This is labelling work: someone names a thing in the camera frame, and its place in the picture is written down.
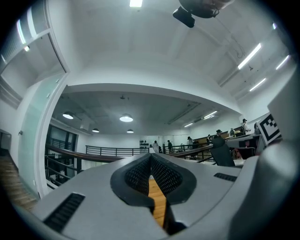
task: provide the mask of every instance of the black mesh vent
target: black mesh vent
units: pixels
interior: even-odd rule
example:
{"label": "black mesh vent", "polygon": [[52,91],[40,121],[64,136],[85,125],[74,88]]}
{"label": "black mesh vent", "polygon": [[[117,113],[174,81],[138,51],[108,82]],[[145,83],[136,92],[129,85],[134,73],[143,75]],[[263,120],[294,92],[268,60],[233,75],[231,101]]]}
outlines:
{"label": "black mesh vent", "polygon": [[182,176],[178,172],[158,162],[154,158],[152,159],[151,168],[152,175],[165,196],[182,183]]}
{"label": "black mesh vent", "polygon": [[144,160],[126,172],[125,182],[134,190],[148,196],[150,172],[151,162],[149,159]]}
{"label": "black mesh vent", "polygon": [[58,206],[56,210],[44,221],[44,223],[57,232],[66,226],[72,215],[76,212],[85,196],[72,193]]}
{"label": "black mesh vent", "polygon": [[224,180],[228,180],[228,181],[231,181],[231,182],[235,182],[236,179],[237,179],[237,177],[235,177],[235,176],[227,175],[227,174],[220,173],[220,172],[216,173],[214,175],[214,177],[221,178],[221,179],[224,179]]}

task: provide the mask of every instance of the black chair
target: black chair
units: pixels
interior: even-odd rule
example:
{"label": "black chair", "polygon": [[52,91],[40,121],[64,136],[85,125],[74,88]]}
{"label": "black chair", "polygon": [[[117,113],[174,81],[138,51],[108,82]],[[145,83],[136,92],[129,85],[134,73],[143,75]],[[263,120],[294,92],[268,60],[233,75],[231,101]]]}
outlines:
{"label": "black chair", "polygon": [[229,147],[222,137],[214,138],[212,140],[213,148],[210,149],[211,155],[218,166],[234,167],[234,161],[231,156]]}

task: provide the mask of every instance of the staircase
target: staircase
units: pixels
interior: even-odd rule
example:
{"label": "staircase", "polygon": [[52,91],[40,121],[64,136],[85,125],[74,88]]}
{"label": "staircase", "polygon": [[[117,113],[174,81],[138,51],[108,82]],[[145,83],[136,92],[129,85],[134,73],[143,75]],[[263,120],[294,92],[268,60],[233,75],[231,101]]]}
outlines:
{"label": "staircase", "polygon": [[12,204],[30,211],[37,203],[36,198],[24,188],[18,170],[8,153],[0,156],[0,183]]}

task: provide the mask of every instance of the wooden floor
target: wooden floor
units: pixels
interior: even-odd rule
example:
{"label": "wooden floor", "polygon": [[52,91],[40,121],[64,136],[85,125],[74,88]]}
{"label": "wooden floor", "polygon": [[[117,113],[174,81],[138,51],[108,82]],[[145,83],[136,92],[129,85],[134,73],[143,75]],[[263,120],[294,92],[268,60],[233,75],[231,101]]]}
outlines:
{"label": "wooden floor", "polygon": [[164,217],[165,217],[165,204],[166,198],[160,191],[157,183],[154,179],[149,179],[149,195],[154,199],[155,208],[153,212],[153,217],[158,222],[158,224],[163,227]]}
{"label": "wooden floor", "polygon": [[24,188],[20,181],[18,170],[8,154],[0,156],[0,183],[11,203],[28,211],[37,203],[37,200]]}

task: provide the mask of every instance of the wooden handrail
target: wooden handrail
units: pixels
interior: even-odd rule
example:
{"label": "wooden handrail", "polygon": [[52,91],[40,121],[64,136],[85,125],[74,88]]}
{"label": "wooden handrail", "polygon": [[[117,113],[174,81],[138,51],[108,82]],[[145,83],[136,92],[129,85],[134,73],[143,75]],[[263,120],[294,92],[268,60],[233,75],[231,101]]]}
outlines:
{"label": "wooden handrail", "polygon": [[123,157],[115,157],[115,156],[101,156],[101,155],[92,155],[92,154],[85,154],[80,152],[73,152],[66,149],[61,149],[54,147],[50,144],[46,144],[46,147],[52,151],[55,151],[57,153],[60,153],[62,155],[67,155],[73,158],[80,158],[83,160],[88,160],[92,162],[100,162],[100,163],[111,163],[120,159],[123,159]]}
{"label": "wooden handrail", "polygon": [[187,151],[184,151],[184,152],[170,153],[169,155],[173,156],[173,157],[181,158],[181,157],[194,155],[195,153],[199,153],[199,152],[202,152],[204,150],[211,149],[211,148],[212,148],[212,145],[209,145],[209,146],[205,146],[205,147],[201,147],[201,148],[187,150]]}

